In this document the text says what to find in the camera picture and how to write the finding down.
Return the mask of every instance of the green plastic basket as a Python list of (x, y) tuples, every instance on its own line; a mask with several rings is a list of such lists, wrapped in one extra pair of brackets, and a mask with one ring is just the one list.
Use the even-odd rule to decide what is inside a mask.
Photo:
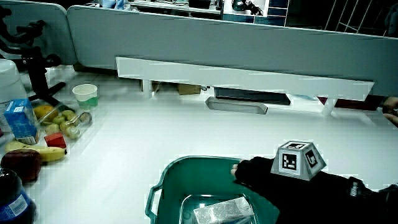
[[(193, 210), (202, 206), (245, 197), (252, 206), (252, 224), (275, 223), (279, 211), (264, 197), (235, 184), (230, 174), (239, 159), (188, 156), (173, 161), (160, 182), (149, 191), (145, 213), (151, 224), (191, 224)], [(157, 215), (152, 212), (156, 191), (162, 190)]]

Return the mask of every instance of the desk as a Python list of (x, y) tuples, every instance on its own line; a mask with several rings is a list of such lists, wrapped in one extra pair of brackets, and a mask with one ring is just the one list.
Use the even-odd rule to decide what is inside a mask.
[[(97, 85), (99, 105), (95, 136), (43, 167), (38, 181), (25, 186), (38, 206), (36, 223), (148, 224), (149, 189), (173, 160), (272, 158), (291, 139), (313, 141), (328, 164), (326, 172), (354, 175), (374, 190), (398, 182), (398, 130), (379, 111), (336, 108), (329, 117), (271, 107), (266, 115), (213, 111), (205, 104), (207, 92), (179, 96), (162, 85), (144, 100), (138, 80), (75, 74), (70, 67), (50, 70), (47, 77), (50, 84), (66, 81), (55, 96), (59, 100), (73, 99), (79, 83)], [(1, 156), (10, 138), (0, 138)]]
[(129, 4), (131, 7), (149, 7), (149, 8), (157, 8), (157, 9), (172, 9), (177, 11), (184, 11), (184, 12), (201, 12), (206, 14), (215, 14), (220, 15), (220, 11), (216, 10), (215, 5), (211, 5), (209, 9), (199, 9), (194, 7), (189, 7), (188, 3), (186, 5), (174, 5), (168, 4), (163, 2), (150, 2), (145, 0), (137, 0), (137, 1), (130, 1)]

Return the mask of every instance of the hand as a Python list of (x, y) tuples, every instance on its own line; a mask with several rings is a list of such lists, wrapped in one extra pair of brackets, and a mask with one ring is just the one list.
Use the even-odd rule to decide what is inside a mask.
[(395, 108), (398, 108), (398, 97), (389, 97), (383, 104), (383, 114), (389, 121), (398, 127), (398, 116), (397, 112), (394, 111)]

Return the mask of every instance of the paper cup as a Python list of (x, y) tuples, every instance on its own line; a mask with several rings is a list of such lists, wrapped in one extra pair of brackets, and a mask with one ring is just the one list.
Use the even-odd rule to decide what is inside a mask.
[(92, 84), (82, 84), (72, 89), (75, 94), (79, 107), (84, 110), (91, 109), (98, 105), (97, 86)]

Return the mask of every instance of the juice box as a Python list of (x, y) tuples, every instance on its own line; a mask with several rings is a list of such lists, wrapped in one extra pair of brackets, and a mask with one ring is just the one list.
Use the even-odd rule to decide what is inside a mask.
[(35, 126), (37, 118), (29, 99), (11, 100), (4, 117), (17, 141), (30, 145), (37, 144), (39, 141), (39, 132)]

